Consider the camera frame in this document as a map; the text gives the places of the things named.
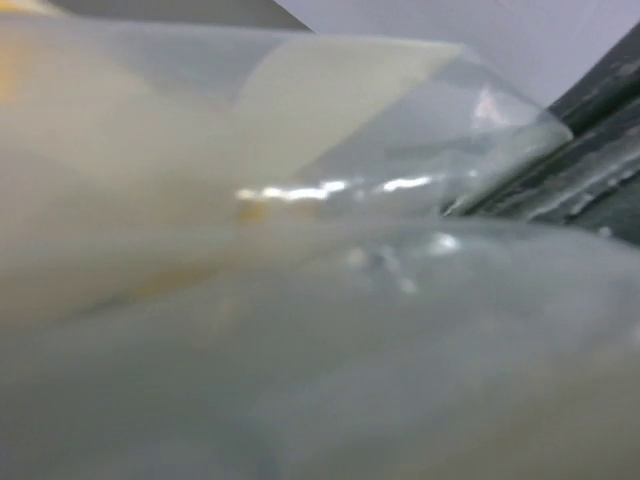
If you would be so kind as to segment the polka dot zip bag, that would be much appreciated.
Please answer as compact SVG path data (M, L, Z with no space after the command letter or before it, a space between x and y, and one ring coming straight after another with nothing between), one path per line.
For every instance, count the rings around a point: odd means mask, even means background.
M457 43L3 2L2 477L637 478L637 249L457 214L571 139Z

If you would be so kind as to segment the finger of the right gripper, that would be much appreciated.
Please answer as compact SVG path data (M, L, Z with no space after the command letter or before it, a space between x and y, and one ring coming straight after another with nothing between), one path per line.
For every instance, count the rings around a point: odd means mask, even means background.
M571 226L639 243L639 151L601 155L580 172L567 169L521 193L503 190L458 216Z
M639 23L619 40L550 111L575 137L639 95Z

